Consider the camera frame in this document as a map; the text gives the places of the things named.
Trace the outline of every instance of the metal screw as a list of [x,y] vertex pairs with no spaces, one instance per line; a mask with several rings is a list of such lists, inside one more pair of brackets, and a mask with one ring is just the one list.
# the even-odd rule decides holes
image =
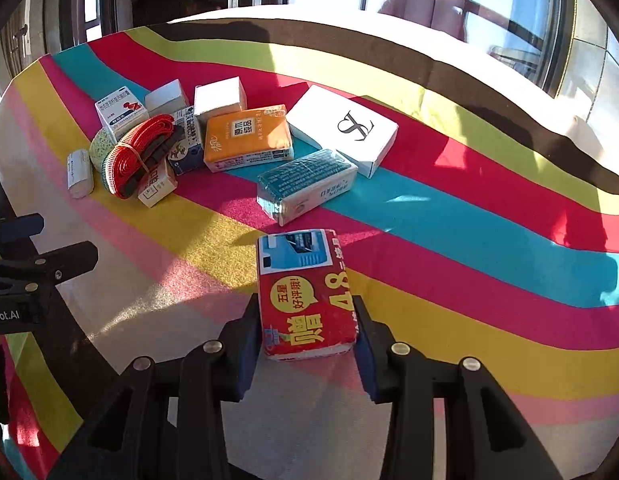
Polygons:
[[151,359],[149,357],[137,357],[134,360],[134,370],[141,372],[147,370],[151,366]]
[[211,341],[205,342],[202,346],[202,349],[205,350],[208,354],[216,354],[223,349],[223,344],[216,339],[212,339]]
[[465,357],[463,359],[463,366],[470,372],[476,372],[480,370],[480,361],[475,357]]
[[409,354],[410,348],[406,343],[394,343],[391,346],[391,351],[396,355],[407,355]]

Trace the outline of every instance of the red tissue pack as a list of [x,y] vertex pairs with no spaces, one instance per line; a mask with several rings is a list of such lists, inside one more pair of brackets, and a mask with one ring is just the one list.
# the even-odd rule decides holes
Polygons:
[[358,322],[336,232],[262,236],[256,248],[267,356],[286,361],[347,352]]

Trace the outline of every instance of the colorful striped cloth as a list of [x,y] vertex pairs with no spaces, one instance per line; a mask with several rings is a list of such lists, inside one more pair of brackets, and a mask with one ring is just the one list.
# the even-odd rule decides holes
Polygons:
[[[417,73],[425,63],[429,76]],[[6,92],[0,175],[14,211],[45,216],[39,250],[90,239],[100,253],[94,272],[61,287],[90,341],[83,353],[7,338],[22,413],[12,455],[42,480],[88,413],[94,394],[67,386],[76,368],[63,360],[94,367],[88,380],[103,389],[100,356],[121,371],[136,355],[183,355],[255,290],[254,242],[281,231],[255,200],[268,166],[193,171],[151,210],[101,187],[71,201],[63,180],[112,89],[143,98],[179,78],[192,99],[196,85],[234,76],[250,107],[289,109],[318,84],[399,124],[374,178],[294,228],[335,229],[373,318],[429,357],[479,357],[567,478],[593,470],[619,431],[619,177],[454,67],[344,28],[264,19],[114,34],[42,58]],[[294,143],[298,156],[312,150]],[[372,478],[386,408],[366,398],[350,354],[261,362],[245,400],[224,410],[228,453],[262,478]]]

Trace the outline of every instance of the red stripe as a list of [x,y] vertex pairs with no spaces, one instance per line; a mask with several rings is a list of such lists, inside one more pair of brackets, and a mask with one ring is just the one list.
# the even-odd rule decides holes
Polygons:
[[20,455],[22,455],[32,474],[38,480],[44,480],[59,453],[40,428],[27,391],[20,382],[18,374],[14,371],[14,362],[6,343],[4,343],[3,349],[5,353],[5,375],[11,379],[8,382],[9,436],[16,443]]
[[[44,67],[70,113],[80,110],[73,104],[79,98],[71,91],[73,83],[51,60]],[[253,79],[254,75],[245,77],[245,86]],[[176,192],[253,228],[279,231],[257,206],[252,182],[227,173],[193,171],[179,177]],[[294,222],[297,229],[336,229],[352,269],[464,316],[556,348],[619,348],[619,308],[573,308],[541,298],[323,208]],[[451,283],[445,280],[448,276],[454,277]]]
[[[190,100],[196,85],[237,75],[251,107],[283,103],[290,109],[307,89],[307,82],[289,76],[214,63],[173,61],[136,43],[125,33],[90,45],[112,70],[147,89],[179,78]],[[557,244],[619,253],[619,216],[601,215],[584,208],[406,115],[331,90],[398,123],[397,140],[385,157],[383,168],[491,211]],[[536,167],[531,154],[529,164]]]

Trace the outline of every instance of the brown stripe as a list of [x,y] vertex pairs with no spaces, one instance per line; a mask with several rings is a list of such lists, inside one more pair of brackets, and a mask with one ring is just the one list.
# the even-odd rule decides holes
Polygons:
[[[14,216],[0,184],[0,218]],[[37,254],[29,238],[0,245],[0,255],[10,260]],[[118,374],[86,337],[57,290],[51,295],[45,323],[33,335],[54,379],[78,415],[86,418]]]
[[567,173],[619,195],[619,176],[579,150],[571,139],[544,128],[504,95],[462,70],[406,46],[347,28],[294,20],[231,18],[163,23],[150,28],[171,41],[219,39],[276,43],[365,63],[454,101]]

